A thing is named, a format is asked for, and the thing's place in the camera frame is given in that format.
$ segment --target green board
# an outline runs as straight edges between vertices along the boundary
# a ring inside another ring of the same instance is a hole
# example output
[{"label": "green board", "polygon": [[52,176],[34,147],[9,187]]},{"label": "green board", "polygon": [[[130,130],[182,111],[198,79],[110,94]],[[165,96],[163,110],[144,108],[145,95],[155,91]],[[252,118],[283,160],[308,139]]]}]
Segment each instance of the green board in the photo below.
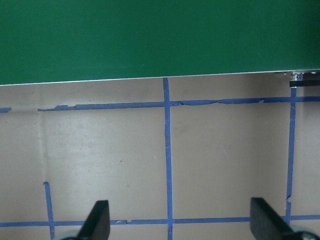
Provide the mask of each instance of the green board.
[{"label": "green board", "polygon": [[319,0],[7,0],[0,85],[320,69]]}]

